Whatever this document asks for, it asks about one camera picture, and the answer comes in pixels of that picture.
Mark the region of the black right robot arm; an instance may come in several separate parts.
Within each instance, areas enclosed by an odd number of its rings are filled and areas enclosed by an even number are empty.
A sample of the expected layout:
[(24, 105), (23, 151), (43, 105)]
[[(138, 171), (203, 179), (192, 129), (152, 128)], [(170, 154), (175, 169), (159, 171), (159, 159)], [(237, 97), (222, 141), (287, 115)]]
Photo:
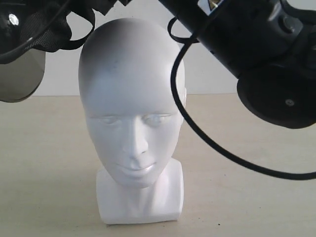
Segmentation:
[(224, 0), (198, 36), (237, 78), (260, 119), (290, 129), (316, 122), (316, 12), (285, 0)]

